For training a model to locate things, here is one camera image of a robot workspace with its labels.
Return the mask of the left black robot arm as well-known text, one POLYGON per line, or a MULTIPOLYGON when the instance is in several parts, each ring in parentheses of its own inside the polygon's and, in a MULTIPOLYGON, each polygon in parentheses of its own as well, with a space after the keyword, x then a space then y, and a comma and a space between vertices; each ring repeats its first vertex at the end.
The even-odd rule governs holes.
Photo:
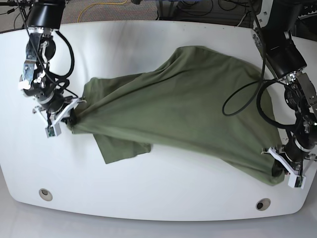
POLYGON ((264 0, 256 20, 259 37, 258 49, 274 79, 264 83, 257 95, 257 109, 269 124, 283 129, 288 142, 263 149, 289 174, 288 185, 304 188, 305 173, 316 155, 312 150, 317 144, 317 93, 308 75, 303 56, 292 39, 291 29, 301 14, 305 0, 264 0), (284 99, 295 112, 294 124, 281 124, 270 119, 261 108, 261 99, 267 87, 274 83, 284 86, 284 99))

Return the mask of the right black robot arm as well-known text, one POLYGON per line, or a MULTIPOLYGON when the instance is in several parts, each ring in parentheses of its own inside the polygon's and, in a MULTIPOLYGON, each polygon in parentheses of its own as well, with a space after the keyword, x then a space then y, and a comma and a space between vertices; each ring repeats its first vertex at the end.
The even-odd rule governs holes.
POLYGON ((28 34, 26 59, 18 88, 38 105, 33 109, 45 123, 47 137, 61 133, 60 123, 76 122, 74 109, 85 102, 74 92, 69 92, 69 76, 73 73, 75 58, 69 41, 59 31, 66 2, 64 0, 16 1, 23 25, 28 34), (55 32, 67 45, 70 53, 70 69, 64 75, 50 71, 50 61, 56 52, 52 33, 55 32))

